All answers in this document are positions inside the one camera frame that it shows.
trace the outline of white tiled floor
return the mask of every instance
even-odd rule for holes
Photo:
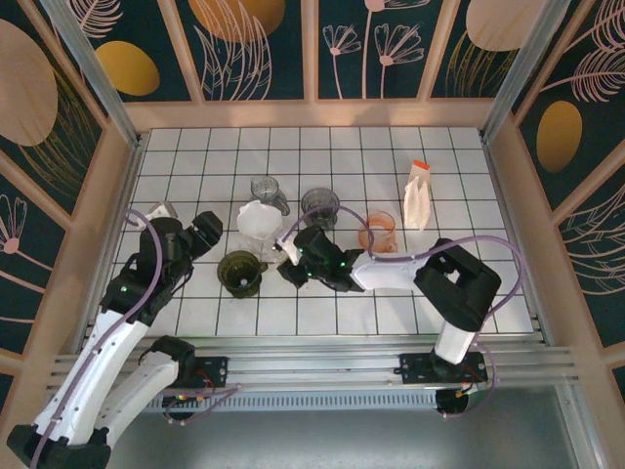
[[[423,232],[404,230],[403,187],[413,159],[432,166],[433,216]],[[195,264],[192,280],[159,314],[150,335],[187,337],[249,335],[436,334],[442,319],[423,297],[406,290],[335,293],[317,281],[300,290],[275,269],[263,274],[261,293],[233,299],[217,280],[226,252],[245,248],[236,215],[249,200],[253,175],[270,174],[285,192],[295,221],[299,199],[327,187],[343,205],[365,216],[384,210],[396,220],[399,250],[427,250],[440,237],[507,237],[478,132],[466,128],[260,128],[158,129],[151,133],[133,198],[148,211],[169,199],[186,227],[197,213],[212,210],[224,223],[217,246]],[[329,235],[343,249],[359,248],[358,221],[339,214]],[[120,237],[112,272],[138,249],[139,234]],[[493,243],[467,244],[503,279],[503,295],[517,278],[513,258]],[[485,333],[531,332],[522,295],[484,327]]]

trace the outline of purple tube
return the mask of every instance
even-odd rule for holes
[[[141,212],[138,212],[137,210],[129,208],[126,212],[127,220],[128,220],[128,215],[135,215],[137,218],[141,219],[146,224],[146,227],[149,230],[149,233],[152,235],[152,239],[154,240],[154,247],[156,248],[156,269],[154,271],[154,276],[152,277],[152,281],[149,284],[149,287],[147,288],[146,292],[144,293],[144,296],[141,297],[141,299],[137,302],[137,304],[133,306],[128,311],[128,313],[126,313],[123,317],[117,320],[117,322],[114,325],[112,325],[103,334],[100,340],[96,342],[96,345],[94,345],[94,347],[92,348],[91,350],[92,353],[89,354],[87,359],[82,363],[82,365],[76,372],[75,376],[73,377],[73,379],[69,383],[69,386],[67,387],[67,391],[62,396],[61,401],[59,402],[57,411],[53,414],[52,418],[50,419],[50,423],[48,424],[48,427],[44,431],[43,436],[41,437],[41,440],[39,440],[39,444],[37,445],[37,448],[35,449],[35,452],[32,455],[32,460],[30,461],[30,469],[37,469],[37,464],[39,463],[39,458],[41,457],[41,451],[43,451],[43,446],[45,446],[46,442],[50,438],[50,435],[52,435],[55,425],[57,424],[56,422],[62,417],[65,405],[71,398],[74,390],[76,389],[76,386],[78,386],[78,382],[80,381],[80,378],[82,378],[82,376],[87,371],[87,368],[89,367],[93,359],[96,357],[96,354],[94,354],[93,352],[96,350],[99,350],[104,344],[104,342],[108,339],[108,337],[110,337],[113,334],[113,332],[115,332],[115,330],[119,328],[121,324],[126,322],[127,319],[129,319],[132,315],[134,315],[146,303],[147,299],[149,298],[149,295],[152,294],[152,292],[154,291],[154,288],[156,288],[156,284],[158,284],[158,279],[160,278],[160,271],[163,267],[163,250],[160,245],[160,240],[158,239],[158,233],[156,232],[152,224],[149,222],[149,220]]]

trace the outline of orange glass cup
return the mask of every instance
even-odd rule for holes
[[[387,212],[371,212],[367,224],[373,232],[373,252],[397,252],[395,219]],[[369,248],[369,235],[365,227],[358,230],[358,242],[364,249]]]

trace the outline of metal grate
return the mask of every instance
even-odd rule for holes
[[[434,390],[310,392],[310,393],[249,393],[239,394],[215,411],[289,411],[289,410],[362,410],[435,408]],[[202,403],[186,403],[171,408],[171,412],[202,411],[216,399]],[[145,412],[162,412],[162,398],[156,398]]]

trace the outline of floral wall pattern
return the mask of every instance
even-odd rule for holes
[[[0,349],[21,354],[64,230],[0,176]]]
[[[625,166],[560,224],[604,345],[625,341]]]
[[[319,2],[321,99],[415,98],[438,0]]]
[[[433,98],[494,98],[544,0],[462,0]]]
[[[625,0],[597,0],[520,128],[552,208],[625,137]]]
[[[177,0],[204,99],[304,98],[299,0]]]
[[[0,11],[0,151],[72,213],[102,128],[17,2]]]
[[[124,102],[190,99],[156,0],[66,3]]]

